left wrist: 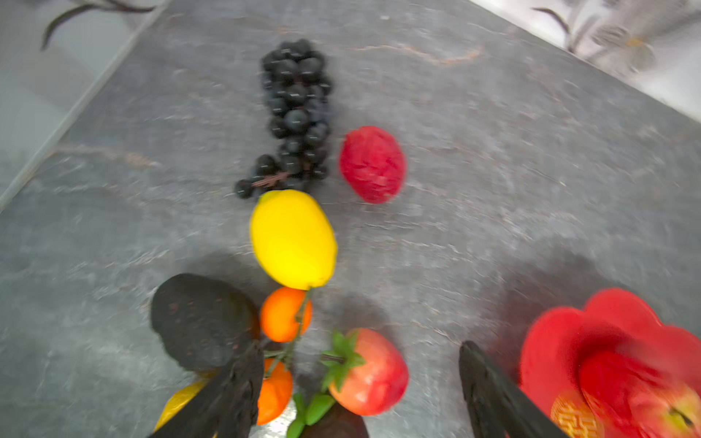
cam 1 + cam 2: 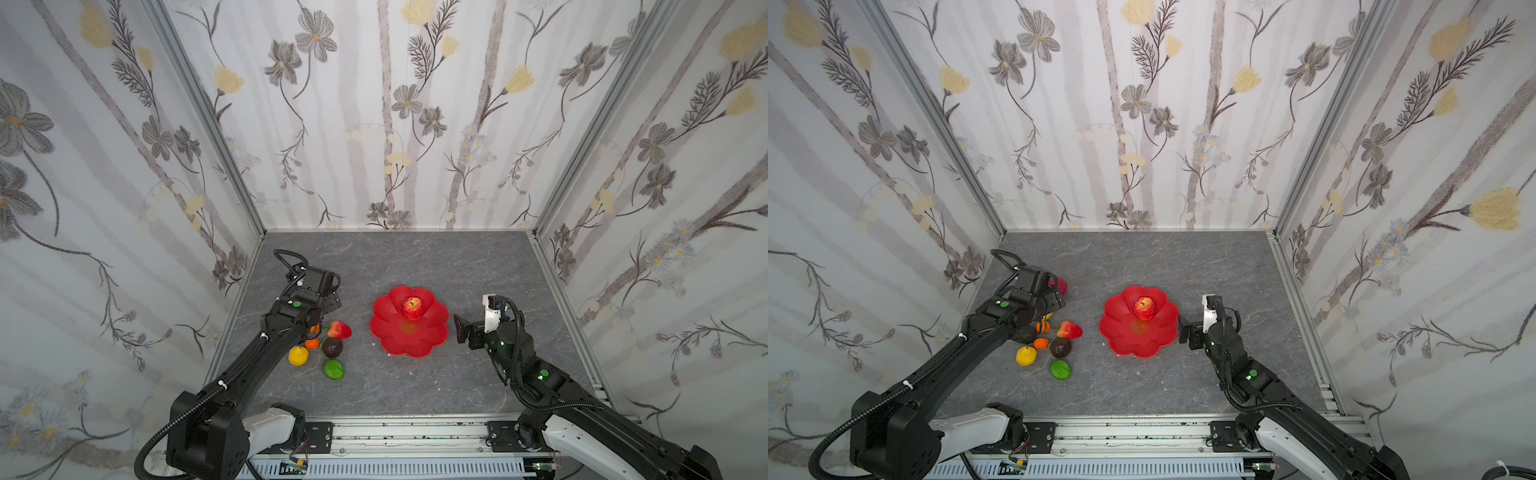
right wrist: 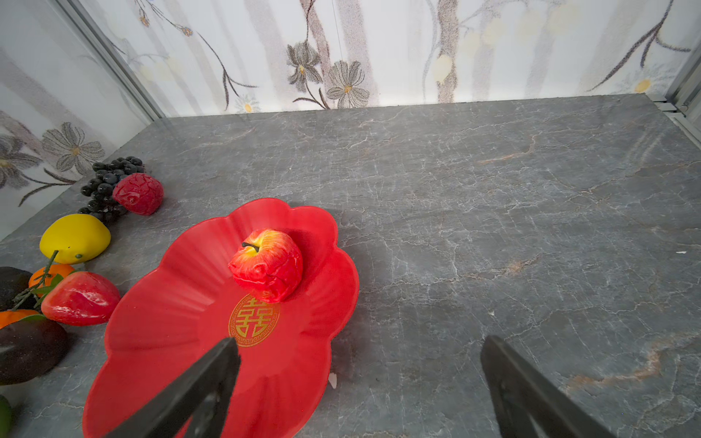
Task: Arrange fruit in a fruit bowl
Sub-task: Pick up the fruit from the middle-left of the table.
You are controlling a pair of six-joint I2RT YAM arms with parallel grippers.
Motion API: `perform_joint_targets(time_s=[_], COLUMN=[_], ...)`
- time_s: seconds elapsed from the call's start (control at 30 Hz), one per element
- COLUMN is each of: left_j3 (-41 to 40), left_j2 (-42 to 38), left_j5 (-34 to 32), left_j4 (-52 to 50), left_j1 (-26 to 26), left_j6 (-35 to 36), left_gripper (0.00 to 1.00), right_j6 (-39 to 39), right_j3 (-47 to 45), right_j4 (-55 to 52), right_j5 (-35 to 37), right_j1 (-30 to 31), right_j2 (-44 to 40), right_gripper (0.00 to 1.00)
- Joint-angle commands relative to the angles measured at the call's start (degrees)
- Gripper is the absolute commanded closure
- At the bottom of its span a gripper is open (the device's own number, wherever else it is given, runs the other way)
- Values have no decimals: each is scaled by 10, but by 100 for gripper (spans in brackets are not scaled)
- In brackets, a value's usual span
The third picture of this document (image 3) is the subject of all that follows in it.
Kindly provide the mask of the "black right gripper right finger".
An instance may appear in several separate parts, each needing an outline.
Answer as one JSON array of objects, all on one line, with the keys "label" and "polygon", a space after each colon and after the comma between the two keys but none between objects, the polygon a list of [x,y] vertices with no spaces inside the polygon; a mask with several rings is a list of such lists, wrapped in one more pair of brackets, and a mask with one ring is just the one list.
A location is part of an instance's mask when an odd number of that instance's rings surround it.
[{"label": "black right gripper right finger", "polygon": [[611,437],[503,339],[485,338],[480,361],[503,437]]}]

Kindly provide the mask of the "red apple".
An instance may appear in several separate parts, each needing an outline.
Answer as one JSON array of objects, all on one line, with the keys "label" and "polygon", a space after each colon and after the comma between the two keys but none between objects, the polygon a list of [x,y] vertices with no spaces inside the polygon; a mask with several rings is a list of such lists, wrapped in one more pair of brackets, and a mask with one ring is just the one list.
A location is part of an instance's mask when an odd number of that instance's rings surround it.
[{"label": "red apple", "polygon": [[244,292],[257,300],[277,304],[301,283],[303,257],[290,235],[259,229],[244,239],[228,269]]}]

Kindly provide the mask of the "yellow lemon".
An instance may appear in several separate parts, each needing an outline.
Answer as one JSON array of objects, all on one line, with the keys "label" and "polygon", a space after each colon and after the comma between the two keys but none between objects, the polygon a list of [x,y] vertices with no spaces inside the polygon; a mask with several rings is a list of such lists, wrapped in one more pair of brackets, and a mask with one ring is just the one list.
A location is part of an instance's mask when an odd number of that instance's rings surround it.
[{"label": "yellow lemon", "polygon": [[111,232],[93,215],[66,215],[55,221],[42,235],[39,250],[62,265],[85,263],[98,257],[111,244]]}]

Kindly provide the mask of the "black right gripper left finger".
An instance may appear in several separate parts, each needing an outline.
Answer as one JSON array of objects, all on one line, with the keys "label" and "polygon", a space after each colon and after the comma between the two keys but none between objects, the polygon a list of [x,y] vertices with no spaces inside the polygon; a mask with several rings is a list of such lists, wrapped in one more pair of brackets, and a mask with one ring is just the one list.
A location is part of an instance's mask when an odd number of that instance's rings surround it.
[{"label": "black right gripper left finger", "polygon": [[223,339],[109,437],[219,437],[224,431],[241,357]]}]

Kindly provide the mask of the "red flower-shaped plate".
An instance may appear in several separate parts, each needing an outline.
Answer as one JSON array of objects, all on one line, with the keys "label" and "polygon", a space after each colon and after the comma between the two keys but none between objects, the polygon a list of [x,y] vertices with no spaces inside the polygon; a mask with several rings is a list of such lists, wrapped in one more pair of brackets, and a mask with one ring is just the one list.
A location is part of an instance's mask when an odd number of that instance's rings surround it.
[{"label": "red flower-shaped plate", "polygon": [[[303,257],[298,289],[279,304],[239,288],[228,263],[253,231],[290,235]],[[223,434],[292,437],[327,388],[332,340],[356,308],[360,280],[334,217],[275,198],[192,226],[122,298],[107,324],[107,360],[91,387],[83,433],[104,437],[221,339],[242,359]]]}]

